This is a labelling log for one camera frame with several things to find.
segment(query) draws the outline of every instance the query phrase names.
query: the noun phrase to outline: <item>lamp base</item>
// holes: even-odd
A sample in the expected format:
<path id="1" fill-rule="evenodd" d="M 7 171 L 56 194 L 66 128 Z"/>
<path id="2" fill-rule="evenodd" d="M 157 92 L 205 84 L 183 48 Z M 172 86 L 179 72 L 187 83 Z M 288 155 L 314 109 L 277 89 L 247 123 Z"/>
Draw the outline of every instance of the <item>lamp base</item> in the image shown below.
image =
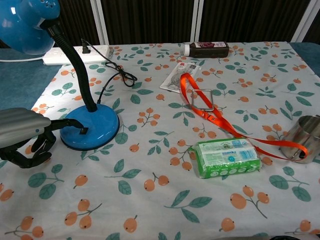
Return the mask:
<path id="1" fill-rule="evenodd" d="M 86 106 L 78 107 L 66 118 L 76 119 L 88 128 L 86 134 L 80 134 L 79 128 L 73 126 L 66 126 L 60 130 L 63 143 L 78 151 L 93 150 L 107 144 L 116 136 L 120 125 L 115 111 L 101 104 L 97 104 L 95 112 L 88 112 Z"/>

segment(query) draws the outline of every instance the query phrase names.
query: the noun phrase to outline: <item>metal buckle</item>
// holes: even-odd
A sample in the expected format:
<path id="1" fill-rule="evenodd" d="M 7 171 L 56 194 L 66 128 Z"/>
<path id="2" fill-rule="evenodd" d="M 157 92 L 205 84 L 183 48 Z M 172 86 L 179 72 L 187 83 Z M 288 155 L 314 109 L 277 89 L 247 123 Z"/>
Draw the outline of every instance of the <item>metal buckle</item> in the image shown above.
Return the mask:
<path id="1" fill-rule="evenodd" d="M 215 107 L 214 107 L 214 99 L 212 97 L 211 91 L 212 91 L 211 89 L 192 89 L 191 106 L 194 107 L 197 110 L 206 111 L 206 112 L 212 112 L 215 109 Z M 212 108 L 197 108 L 194 105 L 194 94 L 198 95 L 197 92 L 209 92 L 210 93 L 209 95 L 210 95 L 210 101 L 211 101 L 211 104 L 212 104 Z"/>

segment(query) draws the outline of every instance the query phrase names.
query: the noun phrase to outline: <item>bottle cap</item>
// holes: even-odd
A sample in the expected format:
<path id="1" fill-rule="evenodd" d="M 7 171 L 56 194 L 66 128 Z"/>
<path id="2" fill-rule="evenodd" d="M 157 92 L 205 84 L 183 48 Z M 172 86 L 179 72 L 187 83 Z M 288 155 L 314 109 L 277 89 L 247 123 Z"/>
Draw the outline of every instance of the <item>bottle cap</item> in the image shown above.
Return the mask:
<path id="1" fill-rule="evenodd" d="M 183 55 L 189 56 L 189 54 L 190 54 L 190 46 L 188 44 L 185 44 L 184 45 Z"/>

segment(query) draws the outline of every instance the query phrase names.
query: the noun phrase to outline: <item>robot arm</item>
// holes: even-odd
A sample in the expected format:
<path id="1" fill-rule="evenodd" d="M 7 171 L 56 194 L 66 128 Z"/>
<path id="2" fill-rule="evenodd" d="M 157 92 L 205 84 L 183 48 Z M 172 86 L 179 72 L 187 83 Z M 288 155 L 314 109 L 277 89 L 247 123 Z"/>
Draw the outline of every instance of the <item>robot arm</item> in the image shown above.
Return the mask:
<path id="1" fill-rule="evenodd" d="M 64 127 L 76 127 L 79 134 L 86 134 L 88 128 L 75 119 L 50 120 L 39 113 L 25 108 L 11 108 L 0 111 L 0 158 L 21 168 L 35 167 L 51 157 L 48 152 L 56 141 L 52 131 Z M 35 153 L 27 158 L 17 150 L 31 138 L 37 140 L 31 147 Z"/>

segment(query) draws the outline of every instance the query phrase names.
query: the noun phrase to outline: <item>green package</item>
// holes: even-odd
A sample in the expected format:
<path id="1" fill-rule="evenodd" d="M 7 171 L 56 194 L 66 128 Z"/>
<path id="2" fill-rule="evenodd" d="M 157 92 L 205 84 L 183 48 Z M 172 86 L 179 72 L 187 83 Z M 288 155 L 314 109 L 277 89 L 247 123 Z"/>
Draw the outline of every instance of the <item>green package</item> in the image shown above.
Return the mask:
<path id="1" fill-rule="evenodd" d="M 261 168 L 255 147 L 245 137 L 201 141 L 193 150 L 202 179 L 249 173 Z"/>

